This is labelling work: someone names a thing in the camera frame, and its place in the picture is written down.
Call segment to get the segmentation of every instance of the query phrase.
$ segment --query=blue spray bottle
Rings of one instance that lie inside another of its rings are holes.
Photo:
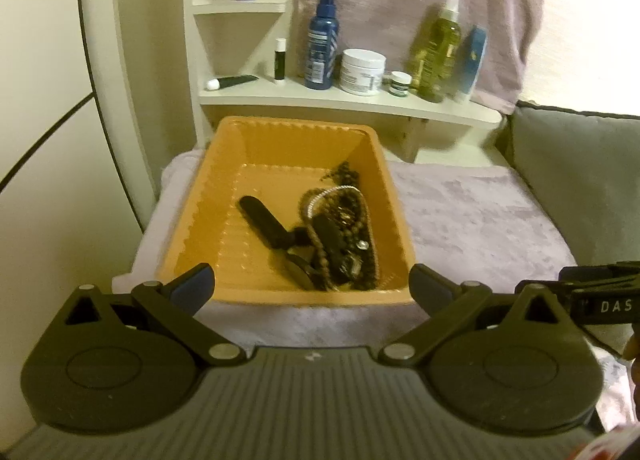
[[[305,85],[315,90],[331,88],[338,48],[338,20],[334,0],[320,0],[316,16],[309,23]]]

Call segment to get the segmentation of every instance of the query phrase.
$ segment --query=barcode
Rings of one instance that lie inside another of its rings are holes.
[[[311,64],[311,81],[314,83],[321,83],[323,75],[324,75],[324,63],[313,62]]]

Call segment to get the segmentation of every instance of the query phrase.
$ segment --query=gray ribbed surface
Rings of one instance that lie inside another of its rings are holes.
[[[365,348],[259,348],[207,373],[196,395],[151,426],[115,436],[36,428],[12,460],[565,460],[591,436],[510,438],[443,410],[412,370]]]

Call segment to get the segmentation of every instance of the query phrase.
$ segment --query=white cabinet door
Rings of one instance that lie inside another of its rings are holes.
[[[0,179],[91,91],[78,0],[0,0]]]
[[[81,283],[111,286],[141,237],[93,100],[0,193],[0,450],[33,425],[20,370]]]

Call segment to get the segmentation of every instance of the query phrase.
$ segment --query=shelf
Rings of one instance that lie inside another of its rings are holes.
[[[255,2],[244,0],[212,0],[206,4],[194,4],[191,11],[195,15],[226,13],[283,13],[286,2]]]
[[[431,103],[415,95],[395,97],[386,91],[376,96],[363,97],[348,94],[335,86],[329,90],[311,90],[296,79],[287,79],[284,85],[276,85],[269,79],[258,79],[215,92],[202,90],[199,97],[201,105],[334,108],[433,119],[488,129],[497,128],[502,120],[498,111],[476,103],[460,105],[451,100]]]

